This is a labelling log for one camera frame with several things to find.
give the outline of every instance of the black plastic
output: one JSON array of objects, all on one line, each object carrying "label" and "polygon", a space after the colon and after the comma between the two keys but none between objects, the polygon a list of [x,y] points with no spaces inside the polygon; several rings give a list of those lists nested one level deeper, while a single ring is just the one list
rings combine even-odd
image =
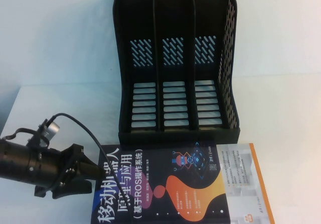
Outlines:
[{"label": "black plastic", "polygon": [[237,143],[236,0],[115,0],[113,14],[122,147]]}]

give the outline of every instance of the white background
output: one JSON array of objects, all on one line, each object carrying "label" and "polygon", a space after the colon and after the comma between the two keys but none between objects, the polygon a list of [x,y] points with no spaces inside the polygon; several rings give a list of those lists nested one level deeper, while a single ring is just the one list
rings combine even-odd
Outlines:
[{"label": "white background", "polygon": [[[113,0],[0,0],[0,130],[19,86],[119,80]],[[320,0],[237,0],[234,76],[321,72]]]}]

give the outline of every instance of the book cover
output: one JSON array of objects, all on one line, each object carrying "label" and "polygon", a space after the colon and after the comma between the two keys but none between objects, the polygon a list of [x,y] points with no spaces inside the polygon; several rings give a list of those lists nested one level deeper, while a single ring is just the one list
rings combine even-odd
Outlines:
[{"label": "book cover", "polygon": [[103,146],[112,166],[100,156],[107,176],[96,182],[91,223],[130,223],[110,168],[136,223],[273,223],[250,145],[187,146],[135,151]]}]

